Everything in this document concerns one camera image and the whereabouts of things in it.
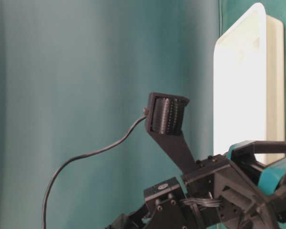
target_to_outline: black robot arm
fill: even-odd
[[[185,194],[176,178],[144,191],[144,205],[120,215],[108,229],[205,229],[223,223],[228,229],[279,229],[286,222],[286,159],[266,166],[256,153],[286,153],[286,142],[251,141],[223,155],[195,161],[181,130],[189,100],[151,93],[145,127],[182,171]],[[263,172],[282,169],[271,193],[259,187]]]

